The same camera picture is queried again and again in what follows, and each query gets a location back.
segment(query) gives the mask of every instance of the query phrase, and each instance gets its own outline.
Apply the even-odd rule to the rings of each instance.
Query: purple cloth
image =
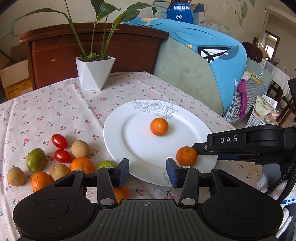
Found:
[[[237,87],[237,91],[240,92],[242,96],[241,107],[239,110],[239,119],[242,120],[246,115],[247,103],[248,103],[247,87],[246,87],[246,81],[244,79],[242,79],[241,82],[239,83],[239,86]]]

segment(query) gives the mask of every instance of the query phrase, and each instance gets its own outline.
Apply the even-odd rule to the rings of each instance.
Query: tablecloth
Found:
[[[139,99],[157,99],[181,106],[199,117],[212,132],[234,129],[221,116],[203,103],[167,82],[147,73],[121,73],[111,76],[104,89],[84,91],[79,79],[68,79],[32,91],[0,105],[0,240],[12,241],[19,237],[12,219],[16,204],[32,193],[32,173],[25,159],[32,149],[42,148],[49,173],[56,148],[51,143],[54,133],[61,133],[69,142],[83,140],[91,147],[90,159],[97,168],[110,160],[103,140],[103,127],[108,115],[118,106]],[[25,184],[11,186],[6,179],[12,167],[21,168]],[[223,169],[240,180],[254,186],[261,167],[253,163],[218,161],[216,168]],[[178,202],[181,189],[162,187],[141,181],[131,175],[126,181],[131,198],[175,198]],[[96,202],[96,189],[87,189],[87,198]],[[199,202],[209,197],[208,188],[200,188]]]
[[[272,73],[274,76],[273,81],[277,83],[283,90],[283,96],[288,96],[290,94],[290,88],[288,85],[288,80],[290,77],[268,61],[266,61],[264,68]]]

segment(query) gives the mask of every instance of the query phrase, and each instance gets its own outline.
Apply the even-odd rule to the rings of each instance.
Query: metal screw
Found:
[[[192,199],[192,198],[184,198],[182,201],[181,201],[182,204],[186,205],[186,206],[192,206],[195,204],[195,200]]]
[[[104,206],[109,206],[114,203],[115,203],[115,201],[112,198],[104,198],[101,200],[101,204],[103,204]]]

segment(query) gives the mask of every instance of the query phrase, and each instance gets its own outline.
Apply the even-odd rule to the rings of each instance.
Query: blue blanket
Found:
[[[215,30],[171,19],[137,17],[125,24],[149,26],[170,33],[175,40],[197,53],[202,49],[220,49],[221,56],[210,62],[214,72],[224,113],[231,106],[233,95],[247,65],[247,54],[236,39]]]

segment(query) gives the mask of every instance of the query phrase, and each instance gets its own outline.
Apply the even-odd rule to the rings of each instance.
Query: cherry tomato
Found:
[[[68,147],[68,141],[61,134],[53,134],[52,135],[52,143],[55,147],[60,149],[66,149]]]
[[[60,163],[72,162],[71,154],[64,149],[57,149],[54,153],[54,158]]]

